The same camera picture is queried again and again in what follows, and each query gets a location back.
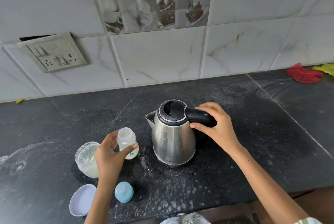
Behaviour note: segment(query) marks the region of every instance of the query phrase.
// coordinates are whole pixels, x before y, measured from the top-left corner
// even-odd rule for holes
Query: electric kettle
[[[168,166],[181,166],[191,160],[196,150],[195,130],[190,123],[214,127],[215,119],[202,110],[189,108],[180,100],[167,100],[145,115],[152,128],[152,142],[157,158]]]

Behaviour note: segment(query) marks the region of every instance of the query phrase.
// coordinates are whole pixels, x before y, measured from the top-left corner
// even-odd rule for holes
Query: blue bottle cap
[[[133,188],[128,182],[120,182],[115,188],[115,197],[121,203],[128,203],[133,197]]]

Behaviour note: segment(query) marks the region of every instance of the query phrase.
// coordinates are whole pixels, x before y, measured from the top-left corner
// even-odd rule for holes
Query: wet countertop
[[[333,97],[330,78],[306,85],[278,70],[0,104],[0,223],[84,223],[70,214],[69,201],[97,180],[78,170],[74,154],[122,127],[136,133],[140,150],[119,176],[134,197],[127,204],[113,198],[111,223],[256,199],[211,139],[200,142],[185,167],[157,160],[144,115],[168,99],[221,104],[240,142],[287,192],[334,185]]]

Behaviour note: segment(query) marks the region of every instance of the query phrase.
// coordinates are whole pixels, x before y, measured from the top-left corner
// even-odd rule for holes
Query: backsplash
[[[0,3],[0,101],[334,61],[334,0]],[[17,47],[62,32],[88,65],[43,73]]]

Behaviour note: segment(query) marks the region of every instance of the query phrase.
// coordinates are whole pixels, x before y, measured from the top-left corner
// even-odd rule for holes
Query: hand
[[[136,143],[123,149],[121,152],[115,153],[117,133],[118,130],[108,134],[94,153],[98,167],[99,182],[116,183],[125,157],[138,147]]]
[[[191,123],[191,128],[195,128],[211,137],[228,154],[241,146],[233,130],[230,116],[227,115],[219,104],[205,103],[196,107],[196,109],[205,111],[213,116],[217,121],[217,125],[213,128],[209,128],[200,123]]]

